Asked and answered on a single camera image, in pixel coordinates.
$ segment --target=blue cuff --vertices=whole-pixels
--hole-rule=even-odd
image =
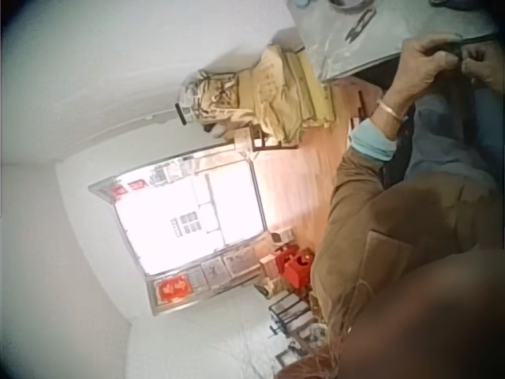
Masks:
[[[396,152],[396,142],[389,141],[369,118],[351,134],[351,147],[365,156],[388,162]]]

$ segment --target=window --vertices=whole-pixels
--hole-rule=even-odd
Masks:
[[[202,226],[198,222],[198,215],[196,212],[188,213],[187,215],[183,215],[180,217],[182,228],[184,229],[184,233],[189,235],[195,231],[201,231]]]
[[[264,231],[253,170],[233,146],[135,170],[109,186],[148,275],[185,267]]]

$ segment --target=clear plastic sheet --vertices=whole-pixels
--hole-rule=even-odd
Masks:
[[[352,43],[345,41],[361,13],[339,13],[328,0],[312,0],[298,9],[288,0],[288,9],[304,42],[320,81],[346,77],[384,62],[401,51],[402,41],[432,32],[458,33],[478,39],[496,32],[482,12],[434,8],[428,0],[376,0],[377,15]]]

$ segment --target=silver bangle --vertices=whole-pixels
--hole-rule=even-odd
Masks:
[[[379,104],[379,107],[381,107],[382,109],[384,109],[387,113],[389,113],[391,116],[393,116],[394,118],[396,118],[400,123],[403,123],[405,122],[408,117],[405,116],[404,118],[401,118],[400,116],[398,116],[398,114],[393,111],[391,108],[389,108],[385,103],[384,101],[382,101],[382,99],[378,99],[377,100],[377,103]]]

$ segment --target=wooden floor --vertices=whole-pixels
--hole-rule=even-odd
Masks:
[[[301,247],[323,238],[345,128],[310,129],[298,150],[261,152],[254,161],[269,231],[292,227]]]

